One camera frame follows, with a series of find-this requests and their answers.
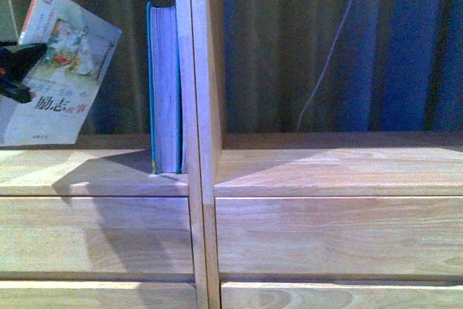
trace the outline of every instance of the paperback book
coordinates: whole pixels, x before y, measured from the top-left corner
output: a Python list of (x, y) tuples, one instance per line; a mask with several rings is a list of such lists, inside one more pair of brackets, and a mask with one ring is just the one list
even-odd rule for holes
[(47, 51), (23, 81), (31, 102), (0, 96), (0, 146), (75, 143), (120, 35), (71, 0), (32, 0), (18, 45)]

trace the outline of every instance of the wooden bookshelf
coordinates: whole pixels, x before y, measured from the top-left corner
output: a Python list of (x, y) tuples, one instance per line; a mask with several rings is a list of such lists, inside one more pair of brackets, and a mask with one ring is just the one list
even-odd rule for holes
[[(177, 9), (189, 14), (179, 18), (181, 66), (195, 87), (208, 308), (326, 308), (344, 295), (439, 308), (447, 292), (436, 282), (463, 279), (461, 134), (227, 135), (223, 0)], [(314, 279), (360, 287), (324, 297)], [(391, 291), (363, 292), (373, 279)], [(416, 280), (431, 282), (423, 296)], [(260, 288), (274, 281), (272, 300)]]

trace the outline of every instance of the blue curtain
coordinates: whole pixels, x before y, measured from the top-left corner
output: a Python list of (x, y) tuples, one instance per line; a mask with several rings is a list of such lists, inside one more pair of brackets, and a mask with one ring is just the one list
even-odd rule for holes
[[(230, 132), (291, 132), (347, 0), (224, 0)], [(461, 130), (463, 0), (354, 0), (302, 131)]]

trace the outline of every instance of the wood grain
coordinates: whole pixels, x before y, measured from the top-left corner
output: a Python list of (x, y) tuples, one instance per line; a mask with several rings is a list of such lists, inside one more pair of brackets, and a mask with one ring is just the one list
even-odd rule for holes
[(455, 309), (463, 308), (463, 287), (225, 283), (222, 308)]
[(205, 259), (210, 309), (220, 308), (214, 177), (224, 128), (223, 0), (191, 0)]
[(191, 277), (187, 198), (0, 198), (0, 258), (3, 278)]
[(188, 196), (187, 175), (151, 174), (149, 147), (146, 136), (94, 136), (0, 150), (0, 195)]
[(460, 133), (237, 135), (227, 145), (217, 197), (463, 192)]
[(462, 197), (216, 200), (225, 276), (463, 276)]
[(205, 252), (203, 191), (197, 126), (197, 92), (193, 51), (191, 0), (176, 0), (182, 105), (186, 119), (190, 223), (198, 309), (208, 309), (208, 275)]
[(2, 309), (195, 309), (189, 284), (0, 282)]

